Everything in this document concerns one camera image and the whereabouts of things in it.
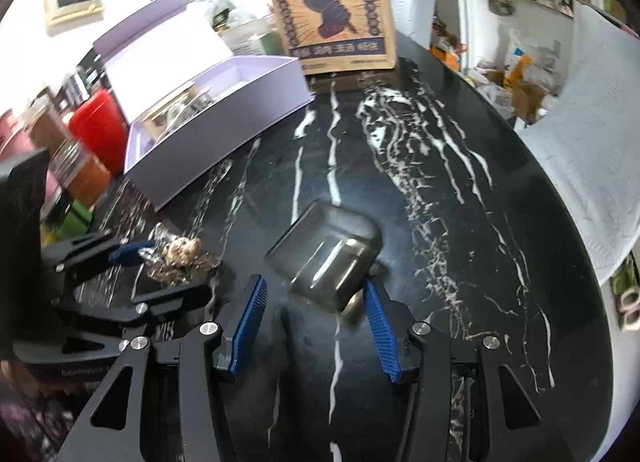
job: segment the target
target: glass jar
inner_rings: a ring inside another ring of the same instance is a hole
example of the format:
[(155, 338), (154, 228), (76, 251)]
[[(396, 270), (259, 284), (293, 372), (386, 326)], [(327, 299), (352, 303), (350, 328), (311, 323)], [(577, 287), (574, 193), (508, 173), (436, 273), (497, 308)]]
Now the glass jar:
[(78, 141), (65, 141), (51, 159), (51, 173), (85, 208), (91, 208), (107, 190), (111, 175)]

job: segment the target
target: white towel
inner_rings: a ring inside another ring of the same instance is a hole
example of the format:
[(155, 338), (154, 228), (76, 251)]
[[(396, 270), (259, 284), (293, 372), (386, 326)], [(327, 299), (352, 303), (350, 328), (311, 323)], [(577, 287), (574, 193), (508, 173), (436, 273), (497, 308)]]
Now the white towel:
[(520, 137), (558, 190), (602, 285), (640, 234), (640, 42), (575, 2), (564, 90)]

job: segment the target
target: white wall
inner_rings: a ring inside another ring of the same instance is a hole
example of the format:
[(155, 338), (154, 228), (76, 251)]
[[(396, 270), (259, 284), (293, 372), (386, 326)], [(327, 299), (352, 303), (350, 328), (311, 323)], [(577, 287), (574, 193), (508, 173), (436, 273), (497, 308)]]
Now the white wall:
[(447, 31), (460, 38), (460, 14), (458, 0), (436, 0), (438, 18), (447, 26)]
[(103, 0), (103, 13), (46, 30), (42, 0), (14, 0), (0, 21), (0, 113), (20, 113), (45, 85), (58, 89), (96, 38), (149, 1)]

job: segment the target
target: white marble vein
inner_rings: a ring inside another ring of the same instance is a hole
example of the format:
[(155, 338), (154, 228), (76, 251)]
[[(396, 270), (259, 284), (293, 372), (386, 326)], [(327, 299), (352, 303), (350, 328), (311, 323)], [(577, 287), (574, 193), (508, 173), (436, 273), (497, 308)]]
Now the white marble vein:
[[(420, 98), (420, 99), (425, 99), (425, 101), (427, 102), (427, 104), (429, 105), (431, 111), (434, 113), (434, 115), (436, 116), (436, 118), (438, 119), (438, 126), (440, 128), (444, 127), (444, 121), (442, 119), (442, 114), (440, 112), (440, 110), (438, 110), (438, 108), (436, 108), (434, 106), (434, 103), (431, 102), (431, 96), (433, 96), (433, 92), (429, 89), (429, 93), (427, 94), (427, 92), (425, 91), (424, 88), (424, 84), (422, 82), (420, 82), (418, 75), (417, 75), (417, 70), (414, 69), (414, 74), (412, 76), (412, 80), (414, 81), (415, 84), (417, 84), (418, 87), (418, 92), (422, 92), (424, 93), (424, 95)], [(453, 121), (453, 119), (450, 119), (453, 123), (454, 126), (458, 129), (458, 132), (460, 133), (460, 136), (463, 140), (463, 147), (464, 149), (469, 152), (472, 156), (475, 157), (475, 159), (478, 161), (479, 165), (481, 165), (482, 170), (484, 171), (484, 175), (486, 177), (486, 180), (489, 184), (489, 187), (493, 187), (493, 179), (489, 173), (489, 168), (487, 165), (486, 160), (484, 159), (484, 157), (482, 157), (482, 155), (480, 155), (477, 152), (474, 152), (473, 150), (470, 150), (467, 146), (466, 143), (464, 142), (464, 139), (466, 137), (466, 135), (464, 134), (464, 132), (462, 131), (462, 129), (460, 128), (459, 125), (457, 125), (455, 123), (455, 121)], [(468, 164), (466, 163), (466, 161), (463, 161), (463, 163), (465, 163), (465, 166), (467, 166), (467, 171), (469, 171), (468, 168)], [(477, 184), (475, 183), (475, 176), (474, 178), (472, 178), (472, 180), (474, 181), (474, 187), (475, 189), (477, 188)], [(483, 201), (479, 198), (480, 202), (482, 203), (482, 207), (484, 208), (484, 211), (487, 215), (487, 218), (489, 220), (489, 223), (491, 224), (492, 229), (494, 229), (495, 233), (498, 236), (498, 240), (500, 242), (500, 251), (507, 257), (509, 257), (511, 259), (511, 261), (514, 264), (514, 267), (516, 268), (516, 274), (518, 277), (518, 281), (520, 282), (519, 286), (517, 286), (515, 294), (518, 300), (518, 305), (520, 307), (523, 308), (524, 311), (524, 324), (523, 324), (523, 334), (522, 334), (522, 350), (523, 350), (523, 354), (524, 354), (524, 359), (525, 359), (525, 366), (529, 368), (529, 370), (531, 371), (531, 375), (533, 378), (533, 382), (536, 388), (536, 391), (539, 392), (540, 390), (543, 390), (544, 387), (540, 386), (538, 384), (538, 373), (536, 372), (535, 368), (533, 368), (533, 366), (530, 364), (529, 362), (529, 350), (527, 347), (527, 334), (529, 333), (529, 308), (528, 308), (528, 304), (527, 304), (527, 296), (529, 294), (529, 272), (527, 269), (527, 259), (524, 256), (523, 251), (520, 249), (518, 243), (516, 242), (515, 236), (513, 235), (513, 232), (511, 230), (511, 227), (509, 226), (509, 222), (508, 219), (506, 217), (505, 214), (502, 215), (502, 217), (504, 218), (504, 224), (506, 225), (506, 228), (508, 230), (508, 236), (509, 236), (509, 241), (510, 241), (510, 245), (508, 245), (506, 243), (506, 241), (504, 240), (504, 237), (502, 235), (502, 233), (500, 233), (500, 231), (498, 230), (496, 224), (492, 221), (493, 218), (487, 213), (486, 208), (484, 207), (484, 203)], [(546, 339), (547, 339), (547, 346), (548, 346), (548, 373), (549, 373), (549, 384), (550, 386), (553, 388), (555, 386), (555, 381), (553, 380), (553, 374), (551, 373), (551, 369), (550, 369), (550, 336), (551, 336), (551, 327), (548, 327), (547, 330), (547, 334), (546, 334)]]
[(540, 309), (540, 313), (545, 320), (546, 327), (546, 365), (549, 372), (549, 384), (551, 385), (551, 388), (555, 388), (556, 381), (554, 380), (554, 375), (551, 372), (551, 325), (549, 325), (549, 320), (546, 318), (545, 311)]
[(491, 296), (482, 295), (482, 297), (483, 297), (484, 299), (489, 300), (491, 303), (493, 303), (493, 304), (495, 305), (495, 308), (496, 308), (496, 309), (498, 309), (498, 311), (502, 312), (503, 314), (506, 314), (506, 315), (511, 314), (511, 315), (513, 315), (513, 316), (517, 316), (517, 315), (518, 315), (518, 313), (517, 313), (517, 312), (512, 311), (511, 309), (509, 309), (508, 311), (505, 311), (505, 309), (503, 309), (503, 308), (500, 306), (500, 304), (498, 304), (498, 302), (497, 302), (497, 301), (495, 301), (495, 299), (494, 299), (494, 298), (492, 298)]
[(334, 462), (342, 462), (340, 447), (335, 442), (331, 442), (329, 444), (329, 449), (331, 449), (331, 455), (334, 458)]
[(335, 95), (335, 80), (331, 82), (331, 94), (330, 94), (330, 102), (331, 102), (331, 112), (333, 115), (333, 119), (331, 121), (331, 126), (326, 131), (327, 137), (331, 141), (331, 147), (329, 148), (329, 159), (327, 160), (327, 164), (329, 166), (329, 171), (326, 175), (326, 180), (329, 183), (329, 193), (331, 194), (331, 202), (336, 205), (340, 205), (342, 203), (342, 197), (340, 196), (340, 189), (338, 188), (338, 183), (335, 180), (335, 170), (337, 168), (336, 160), (335, 160), (335, 150), (338, 146), (338, 138), (334, 135), (334, 129), (337, 127), (338, 122), (340, 121), (340, 113), (338, 112), (338, 99)]
[[(450, 313), (451, 336), (464, 337), (469, 332), (471, 321), (458, 297), (457, 283), (448, 272), (447, 234), (432, 232), (434, 224), (443, 222), (432, 213), (433, 203), (425, 192), (430, 187), (431, 178), (412, 164), (412, 158), (406, 153), (409, 147), (405, 144), (410, 140), (413, 155), (418, 153), (417, 150), (425, 155), (429, 152), (427, 143), (438, 148), (438, 145), (444, 147), (444, 142), (434, 139), (414, 100), (399, 90), (372, 86), (360, 103), (356, 117), (362, 123), (376, 168), (389, 177), (406, 199), (405, 211), (412, 226), (414, 255), (422, 258), (425, 264), (425, 267), (416, 269), (415, 276), (424, 282), (427, 295), (436, 294), (444, 302)], [(457, 186), (452, 175), (450, 179), (452, 185)]]
[[(125, 179), (118, 187), (116, 194), (106, 212), (100, 231), (111, 229), (114, 236), (132, 241), (143, 233), (146, 227), (145, 212), (151, 203)], [(108, 307), (118, 286), (122, 268), (111, 267), (88, 282), (76, 287), (76, 299), (88, 305)]]
[(340, 317), (335, 317), (335, 341), (334, 341), (334, 377), (331, 379), (331, 387), (329, 388), (329, 424), (331, 424), (331, 419), (334, 416), (335, 410), (335, 387), (338, 385), (338, 380), (340, 379), (340, 372), (342, 372), (342, 365), (344, 364), (342, 361), (342, 356), (340, 355), (340, 340), (338, 339), (338, 334), (340, 334)]
[(513, 355), (513, 352), (511, 352), (511, 349), (509, 348), (509, 334), (504, 335), (504, 347), (507, 349), (508, 353)]
[(276, 380), (276, 395), (273, 399), (273, 419), (271, 420), (271, 426), (267, 430), (267, 446), (271, 448), (271, 433), (273, 432), (273, 428), (276, 427), (278, 423), (278, 416), (280, 415), (280, 375), (278, 375), (278, 379)]
[(460, 188), (458, 187), (458, 183), (456, 182), (456, 178), (453, 176), (453, 172), (451, 171), (451, 167), (449, 166), (449, 160), (447, 159), (447, 156), (444, 153), (444, 143), (442, 141), (440, 141), (439, 139), (436, 139), (435, 137), (433, 137), (431, 134), (428, 134), (428, 136), (429, 136), (429, 140), (430, 140), (431, 144), (434, 147), (436, 147), (436, 149), (440, 153), (440, 156), (442, 158), (442, 164), (444, 165), (444, 169), (446, 169), (447, 173), (449, 174), (449, 182), (451, 183), (451, 186), (453, 187), (453, 191), (456, 192), (456, 198), (458, 199), (458, 202), (460, 204), (464, 204), (465, 200), (462, 198), (462, 193), (460, 192)]
[[(296, 130), (293, 132), (294, 139), (300, 139), (301, 137), (305, 137), (306, 128), (316, 120), (316, 111), (311, 110), (311, 103), (306, 106), (305, 109), (305, 117), (300, 121), (300, 124), (296, 127)], [(299, 203), (300, 203), (300, 187), (302, 187), (302, 167), (300, 166), (300, 161), (302, 160), (302, 154), (305, 150), (305, 144), (302, 143), (298, 148), (298, 155), (296, 156), (295, 169), (296, 169), (296, 177), (294, 180), (293, 187), (293, 200), (291, 202), (291, 223), (293, 224), (299, 215)]]
[(229, 233), (234, 223), (236, 222), (236, 215), (238, 214), (238, 210), (240, 206), (242, 206), (242, 201), (244, 200), (244, 189), (246, 187), (247, 174), (249, 171), (249, 166), (251, 165), (251, 161), (254, 158), (255, 152), (258, 151), (260, 147), (260, 136), (254, 139), (254, 144), (251, 146), (251, 150), (249, 155), (247, 155), (246, 160), (244, 162), (244, 170), (242, 171), (242, 178), (236, 189), (231, 196), (231, 206), (229, 207), (229, 211), (226, 214), (225, 219), (225, 227), (223, 230), (222, 238), (220, 239), (220, 258), (225, 255), (226, 252), (226, 242), (229, 239)]
[(202, 192), (198, 197), (198, 201), (191, 211), (191, 215), (189, 217), (189, 228), (184, 231), (184, 234), (189, 238), (196, 238), (200, 235), (200, 232), (202, 231), (202, 222), (207, 214), (207, 210), (209, 209), (209, 203), (211, 202), (213, 192), (220, 182), (225, 179), (233, 164), (234, 162), (231, 159), (224, 159), (214, 168), (211, 168), (207, 184), (205, 184), (202, 189)]
[(464, 426), (459, 418), (465, 416), (465, 379), (460, 379), (451, 395), (451, 421), (449, 423), (449, 435), (455, 441), (458, 450), (462, 451), (462, 435)]
[(475, 339), (481, 336), (497, 336), (498, 333), (495, 330), (483, 330), (482, 332), (476, 332), (475, 334), (467, 334), (465, 336), (466, 340)]

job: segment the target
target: bottle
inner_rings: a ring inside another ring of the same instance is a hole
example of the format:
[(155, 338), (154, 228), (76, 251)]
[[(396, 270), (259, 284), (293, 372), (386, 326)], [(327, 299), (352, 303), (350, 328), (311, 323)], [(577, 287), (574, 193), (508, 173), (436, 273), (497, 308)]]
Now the bottle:
[(117, 103), (103, 88), (91, 95), (78, 71), (65, 78), (63, 87), (75, 109), (69, 119), (69, 130), (114, 177), (120, 175), (124, 170), (129, 129)]

